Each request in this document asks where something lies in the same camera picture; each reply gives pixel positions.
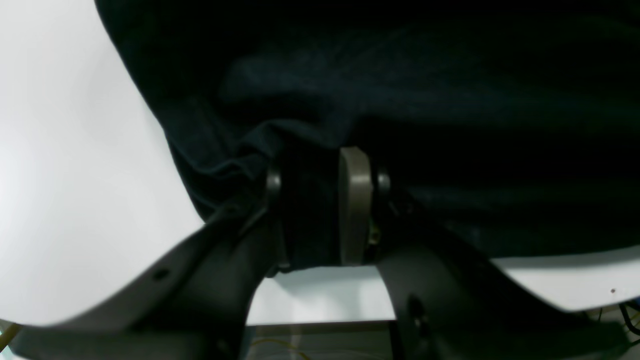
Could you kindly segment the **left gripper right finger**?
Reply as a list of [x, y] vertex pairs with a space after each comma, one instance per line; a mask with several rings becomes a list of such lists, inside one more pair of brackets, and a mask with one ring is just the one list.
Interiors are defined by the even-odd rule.
[[339, 152], [345, 266], [374, 265], [405, 360], [618, 360], [622, 325], [559, 310], [434, 221], [356, 146]]

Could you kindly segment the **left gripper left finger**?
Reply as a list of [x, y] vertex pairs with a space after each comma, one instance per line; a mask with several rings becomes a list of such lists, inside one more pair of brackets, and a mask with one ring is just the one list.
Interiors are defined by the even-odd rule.
[[23, 326], [29, 360], [236, 360], [263, 278], [288, 266], [278, 233], [281, 171], [243, 189], [122, 290], [72, 319]]

